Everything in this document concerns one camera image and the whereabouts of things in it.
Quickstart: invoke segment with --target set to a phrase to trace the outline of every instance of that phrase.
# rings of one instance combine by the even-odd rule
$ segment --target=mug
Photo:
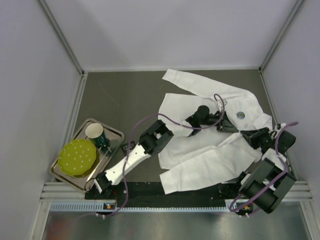
[[[85,135],[97,147],[108,147],[110,140],[106,137],[104,127],[100,123],[90,124],[86,130]]]

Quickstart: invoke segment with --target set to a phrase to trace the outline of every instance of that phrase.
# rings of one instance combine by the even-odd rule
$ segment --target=metal tray
[[[86,182],[91,178],[95,178],[101,171],[105,169],[107,164],[110,162],[112,156],[115,154],[115,152],[120,147],[121,143],[125,138],[125,135],[123,134],[123,132],[118,131],[110,126],[107,126],[93,118],[89,118],[86,121],[84,121],[84,123],[76,131],[76,133],[72,137],[72,140],[87,139],[86,128],[88,125],[93,123],[99,123],[103,126],[105,136],[110,140],[110,147],[108,147],[107,151],[102,151],[101,148],[98,149],[99,163],[92,170],[92,172],[84,177],[68,176],[63,172],[61,172],[60,167],[58,166],[58,158],[54,161],[54,163],[51,165],[49,169],[50,174],[53,175],[55,178],[75,187],[79,192],[82,192],[82,193],[86,192],[86,190],[89,191],[92,188],[92,186],[94,185],[93,181],[88,182],[87,185],[86,185]]]

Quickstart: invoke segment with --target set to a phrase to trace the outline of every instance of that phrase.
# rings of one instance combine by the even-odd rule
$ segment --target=gray wall
[[[307,0],[265,72],[271,98],[297,141],[290,151],[320,207],[320,1]]]
[[[0,239],[28,239],[79,76],[35,0],[0,4]]]
[[[87,70],[258,68],[296,0],[46,0]]]

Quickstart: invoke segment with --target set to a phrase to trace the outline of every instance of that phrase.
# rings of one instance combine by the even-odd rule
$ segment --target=purple cable
[[[253,197],[251,197],[248,201],[246,201],[244,204],[242,204],[241,206],[235,208],[235,209],[232,209],[233,205],[236,203],[237,200],[239,200],[243,195],[242,194],[239,194],[233,201],[232,203],[230,204],[229,206],[229,210],[230,212],[237,212],[241,209],[243,209],[244,207],[248,206],[249,204],[253,203],[257,198],[259,198],[262,194],[264,194],[264,192],[266,190],[268,190],[268,188],[270,188],[273,184],[275,184],[276,181],[278,181],[283,175],[285,175],[287,172],[288,172],[288,166],[286,165],[286,163],[282,160],[281,157],[279,157],[279,151],[278,151],[278,144],[279,144],[279,138],[281,136],[281,134],[284,132],[284,130],[288,127],[291,127],[291,126],[295,126],[297,125],[298,122],[297,121],[294,121],[294,122],[291,122],[289,124],[287,124],[284,128],[282,128],[279,132],[279,134],[276,136],[276,139],[275,139],[275,154],[278,156],[278,159],[280,160],[280,162],[282,163],[283,165],[283,171],[281,173],[279,173],[274,179],[272,179],[264,188],[262,188],[256,195],[254,195]]]
[[[186,126],[186,125],[183,125],[183,124],[180,124],[174,120],[172,120],[171,118],[169,118],[168,116],[162,114],[162,113],[154,113],[154,114],[151,114],[149,116],[146,116],[144,119],[140,120],[131,130],[131,133],[129,135],[129,140],[128,140],[128,147],[127,149],[130,149],[131,147],[131,141],[133,139],[133,135],[134,135],[134,132],[136,130],[136,128],[142,124],[144,121],[150,119],[150,118],[153,118],[153,117],[156,117],[156,116],[162,116],[166,119],[168,119],[170,122],[178,125],[178,126],[182,126],[184,128],[187,128],[187,129],[193,129],[193,130],[202,130],[202,129],[209,129],[209,128],[212,128],[214,126],[216,126],[224,117],[225,115],[225,103],[224,103],[224,100],[222,99],[222,97],[219,95],[219,94],[214,94],[213,95],[214,99],[216,101],[217,100],[217,97],[220,98],[221,102],[222,102],[222,111],[221,111],[221,116],[220,118],[218,119],[218,121],[213,124],[213,125],[210,125],[210,126],[205,126],[205,127],[192,127],[192,126]],[[128,159],[129,159],[129,151],[127,152],[126,154],[126,157],[125,157],[125,161],[124,161],[124,164],[123,164],[123,168],[122,168],[122,178],[123,178],[123,183],[124,183],[124,188],[125,188],[125,191],[126,191],[126,194],[125,194],[125,200],[124,200],[124,203],[115,211],[113,211],[112,213],[108,214],[108,215],[104,215],[105,218],[108,218],[108,217],[112,217],[114,216],[115,214],[117,214],[121,209],[123,209],[125,207],[125,205],[127,204],[128,202],[128,199],[129,199],[129,191],[128,191],[128,185],[127,185],[127,181],[126,181],[126,175],[125,175],[125,169],[126,169],[126,165],[127,165],[127,162],[128,162]],[[51,230],[54,231],[55,233],[60,233],[60,232],[63,232],[65,231],[70,225],[72,225],[73,223],[75,223],[76,221],[78,221],[79,219],[83,218],[83,217],[86,217],[86,216],[91,216],[91,215],[96,215],[95,213],[93,212],[90,212],[90,213],[86,213],[86,214],[83,214],[79,217],[77,217],[75,220],[72,220],[71,223],[69,225],[67,225],[66,227],[64,227],[63,229],[61,230],[54,230],[53,227],[51,226]]]

